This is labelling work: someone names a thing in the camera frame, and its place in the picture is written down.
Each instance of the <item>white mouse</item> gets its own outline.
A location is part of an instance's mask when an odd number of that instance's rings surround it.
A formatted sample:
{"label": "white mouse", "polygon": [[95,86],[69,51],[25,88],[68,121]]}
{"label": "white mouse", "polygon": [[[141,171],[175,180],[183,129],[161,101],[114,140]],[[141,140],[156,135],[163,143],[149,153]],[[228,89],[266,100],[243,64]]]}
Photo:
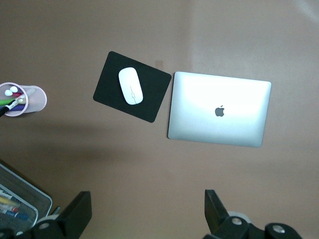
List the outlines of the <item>white mouse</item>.
{"label": "white mouse", "polygon": [[136,105],[142,102],[143,93],[136,70],[133,67],[122,69],[119,72],[119,79],[126,102],[129,105]]}

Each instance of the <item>mouse pad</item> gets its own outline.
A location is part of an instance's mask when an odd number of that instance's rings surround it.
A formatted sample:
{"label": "mouse pad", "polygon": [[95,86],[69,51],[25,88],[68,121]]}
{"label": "mouse pad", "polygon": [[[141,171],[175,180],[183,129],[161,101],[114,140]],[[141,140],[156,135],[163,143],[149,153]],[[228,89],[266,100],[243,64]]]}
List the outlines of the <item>mouse pad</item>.
{"label": "mouse pad", "polygon": [[[143,100],[139,104],[129,105],[122,93],[119,72],[133,67],[139,77]],[[148,122],[154,122],[160,109],[171,75],[156,68],[120,55],[109,52],[93,99]]]}

